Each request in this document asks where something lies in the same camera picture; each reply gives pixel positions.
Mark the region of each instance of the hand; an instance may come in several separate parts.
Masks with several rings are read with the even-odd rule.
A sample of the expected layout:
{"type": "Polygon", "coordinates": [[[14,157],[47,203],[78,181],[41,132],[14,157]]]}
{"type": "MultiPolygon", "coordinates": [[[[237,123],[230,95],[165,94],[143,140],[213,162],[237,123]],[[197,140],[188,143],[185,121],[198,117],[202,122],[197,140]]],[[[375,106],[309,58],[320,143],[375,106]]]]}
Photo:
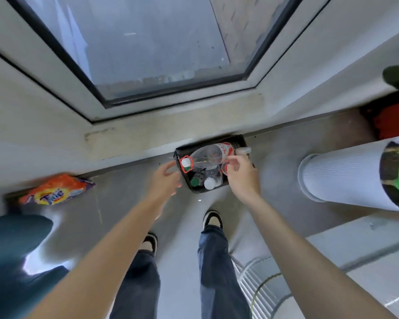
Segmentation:
{"type": "Polygon", "coordinates": [[[229,156],[228,180],[232,192],[245,205],[260,198],[259,173],[247,156],[229,156]]]}
{"type": "Polygon", "coordinates": [[[149,202],[156,202],[161,207],[170,196],[176,193],[176,188],[182,186],[179,182],[180,172],[168,172],[168,169],[176,165],[175,161],[166,163],[160,166],[152,175],[149,188],[146,193],[145,200],[149,202]]]}

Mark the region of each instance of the black bin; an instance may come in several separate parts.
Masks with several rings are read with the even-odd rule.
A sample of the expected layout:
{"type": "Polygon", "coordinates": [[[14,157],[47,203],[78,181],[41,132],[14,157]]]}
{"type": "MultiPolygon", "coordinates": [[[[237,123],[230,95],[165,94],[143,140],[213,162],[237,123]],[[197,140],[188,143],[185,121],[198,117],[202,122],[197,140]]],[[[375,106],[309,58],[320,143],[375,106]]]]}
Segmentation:
{"type": "MultiPolygon", "coordinates": [[[[230,144],[232,144],[234,146],[234,149],[244,148],[247,146],[247,144],[245,143],[244,136],[240,134],[240,135],[226,135],[226,136],[221,136],[221,137],[210,139],[210,140],[205,140],[202,142],[197,142],[194,144],[185,145],[183,147],[177,148],[174,151],[174,159],[176,161],[176,166],[179,168],[180,172],[182,173],[183,177],[185,178],[186,184],[188,185],[188,187],[191,189],[191,191],[193,193],[205,193],[210,190],[206,189],[204,186],[199,186],[199,187],[191,186],[191,180],[192,180],[195,172],[189,171],[188,173],[184,173],[182,170],[182,166],[180,165],[180,159],[183,158],[184,156],[190,156],[192,153],[194,153],[196,150],[198,150],[201,147],[204,147],[204,146],[210,145],[210,144],[222,143],[222,142],[229,142],[230,144]]],[[[220,187],[226,186],[228,184],[229,184],[228,177],[223,175],[223,183],[219,187],[216,187],[216,188],[220,188],[220,187]]]]}

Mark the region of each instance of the person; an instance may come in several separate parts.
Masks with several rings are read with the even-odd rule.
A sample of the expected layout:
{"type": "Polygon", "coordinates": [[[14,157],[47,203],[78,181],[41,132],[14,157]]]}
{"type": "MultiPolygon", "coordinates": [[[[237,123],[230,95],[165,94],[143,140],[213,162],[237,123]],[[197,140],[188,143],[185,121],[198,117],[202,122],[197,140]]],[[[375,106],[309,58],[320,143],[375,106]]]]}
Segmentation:
{"type": "MultiPolygon", "coordinates": [[[[233,156],[229,185],[250,210],[272,256],[307,319],[393,319],[395,316],[296,234],[260,195],[257,170],[233,156]]],[[[35,307],[29,319],[155,318],[160,280],[148,234],[167,199],[181,186],[170,162],[154,173],[144,199],[35,307]]],[[[235,278],[228,241],[216,211],[205,214],[198,261],[203,319],[247,319],[249,304],[235,278]]]]}

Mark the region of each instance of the black and white sneaker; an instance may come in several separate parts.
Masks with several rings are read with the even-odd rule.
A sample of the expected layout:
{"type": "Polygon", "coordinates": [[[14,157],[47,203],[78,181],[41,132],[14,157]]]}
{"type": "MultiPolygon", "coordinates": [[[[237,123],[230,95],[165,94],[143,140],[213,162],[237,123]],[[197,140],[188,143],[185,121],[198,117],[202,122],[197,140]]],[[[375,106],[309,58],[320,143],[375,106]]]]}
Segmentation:
{"type": "Polygon", "coordinates": [[[148,235],[146,235],[145,239],[143,240],[143,243],[140,245],[139,250],[146,250],[152,252],[154,253],[155,256],[157,248],[158,248],[157,236],[153,233],[148,233],[148,235]]]}
{"type": "Polygon", "coordinates": [[[202,230],[204,230],[207,225],[214,225],[223,229],[223,221],[217,211],[209,210],[205,214],[204,220],[202,221],[202,230]]]}

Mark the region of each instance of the pants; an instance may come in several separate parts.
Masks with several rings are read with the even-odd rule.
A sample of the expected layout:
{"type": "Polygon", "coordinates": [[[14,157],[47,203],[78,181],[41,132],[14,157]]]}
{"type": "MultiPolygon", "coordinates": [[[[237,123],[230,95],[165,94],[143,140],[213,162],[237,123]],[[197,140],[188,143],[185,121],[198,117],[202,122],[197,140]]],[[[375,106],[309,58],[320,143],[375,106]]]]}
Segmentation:
{"type": "MultiPolygon", "coordinates": [[[[199,238],[202,319],[250,319],[223,231],[207,225],[199,238]]],[[[155,319],[160,276],[149,251],[139,251],[118,290],[110,319],[155,319]]]]}

